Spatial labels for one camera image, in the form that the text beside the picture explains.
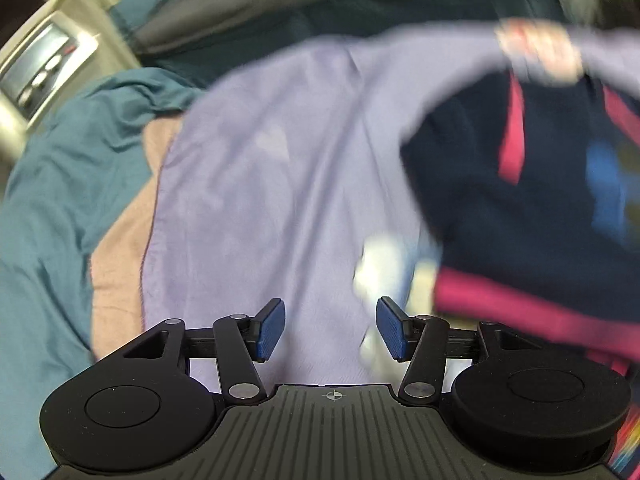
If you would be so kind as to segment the navy Minnie Mouse shirt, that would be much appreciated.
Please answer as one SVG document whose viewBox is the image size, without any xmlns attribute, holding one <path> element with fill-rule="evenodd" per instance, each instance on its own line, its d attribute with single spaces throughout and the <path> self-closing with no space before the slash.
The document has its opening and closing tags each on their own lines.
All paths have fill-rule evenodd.
<svg viewBox="0 0 640 480">
<path fill-rule="evenodd" d="M 488 74 L 429 112 L 400 157 L 442 244 L 440 312 L 639 357 L 639 102 Z"/>
</svg>

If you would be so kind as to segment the purple floral bed sheet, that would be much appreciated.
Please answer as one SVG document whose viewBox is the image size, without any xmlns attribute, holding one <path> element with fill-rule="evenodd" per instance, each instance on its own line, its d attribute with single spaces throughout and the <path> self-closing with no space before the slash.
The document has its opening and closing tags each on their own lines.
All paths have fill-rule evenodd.
<svg viewBox="0 0 640 480">
<path fill-rule="evenodd" d="M 166 318 L 208 327 L 271 298 L 286 327 L 267 385 L 397 384 L 376 300 L 437 310 L 442 244 L 400 157 L 425 116 L 480 78 L 592 77 L 639 102 L 639 38 L 537 21 L 319 39 L 235 70 L 145 129 L 151 180 L 91 259 L 104 358 Z"/>
</svg>

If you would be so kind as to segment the teal blanket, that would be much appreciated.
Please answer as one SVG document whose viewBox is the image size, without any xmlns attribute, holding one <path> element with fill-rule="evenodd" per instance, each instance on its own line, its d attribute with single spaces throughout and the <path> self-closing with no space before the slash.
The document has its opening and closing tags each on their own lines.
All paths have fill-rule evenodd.
<svg viewBox="0 0 640 480">
<path fill-rule="evenodd" d="M 162 68 L 103 78 L 50 114 L 14 166 L 1 204 L 3 478 L 52 470 L 39 412 L 94 361 L 91 254 L 149 181 L 144 127 L 197 96 Z"/>
</svg>

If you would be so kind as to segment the dark grey pillow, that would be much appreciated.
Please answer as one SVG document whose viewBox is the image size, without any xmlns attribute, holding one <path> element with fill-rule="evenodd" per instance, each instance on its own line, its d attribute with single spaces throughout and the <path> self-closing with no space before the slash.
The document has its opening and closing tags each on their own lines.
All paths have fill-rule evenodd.
<svg viewBox="0 0 640 480">
<path fill-rule="evenodd" d="M 560 0 L 122 0 L 110 14 L 143 66 L 200 88 L 318 36 L 371 37 L 425 22 L 568 21 Z"/>
</svg>

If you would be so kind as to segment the white bedside appliance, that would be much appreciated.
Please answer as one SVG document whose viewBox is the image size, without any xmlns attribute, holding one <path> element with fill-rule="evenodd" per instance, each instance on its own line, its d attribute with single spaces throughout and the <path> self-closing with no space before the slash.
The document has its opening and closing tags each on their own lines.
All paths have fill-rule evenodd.
<svg viewBox="0 0 640 480">
<path fill-rule="evenodd" d="M 47 0 L 1 48 L 1 156 L 15 162 L 47 114 L 140 63 L 106 0 Z"/>
</svg>

